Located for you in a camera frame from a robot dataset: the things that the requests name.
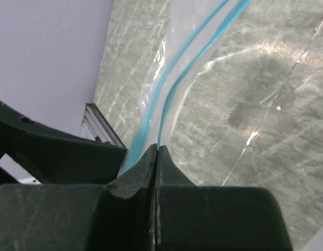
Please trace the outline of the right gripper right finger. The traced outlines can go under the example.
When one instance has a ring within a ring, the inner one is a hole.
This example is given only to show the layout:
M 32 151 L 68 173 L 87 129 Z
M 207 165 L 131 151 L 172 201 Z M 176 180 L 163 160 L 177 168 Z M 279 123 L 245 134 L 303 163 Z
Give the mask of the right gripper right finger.
M 156 168 L 157 250 L 292 250 L 269 190 L 196 186 L 166 146 L 158 151 Z

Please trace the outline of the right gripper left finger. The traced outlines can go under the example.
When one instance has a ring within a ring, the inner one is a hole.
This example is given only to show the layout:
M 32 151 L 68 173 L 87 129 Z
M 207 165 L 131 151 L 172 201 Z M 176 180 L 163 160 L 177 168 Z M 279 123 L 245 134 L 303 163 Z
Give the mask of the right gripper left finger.
M 136 250 L 157 148 L 107 185 L 0 185 L 0 250 Z

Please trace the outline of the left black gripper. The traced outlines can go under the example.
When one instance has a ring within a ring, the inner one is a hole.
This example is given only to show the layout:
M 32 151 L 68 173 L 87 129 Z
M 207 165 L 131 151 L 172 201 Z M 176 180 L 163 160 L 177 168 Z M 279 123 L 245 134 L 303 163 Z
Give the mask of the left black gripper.
M 43 184 L 107 184 L 126 152 L 47 127 L 0 101 L 0 159 L 7 154 Z

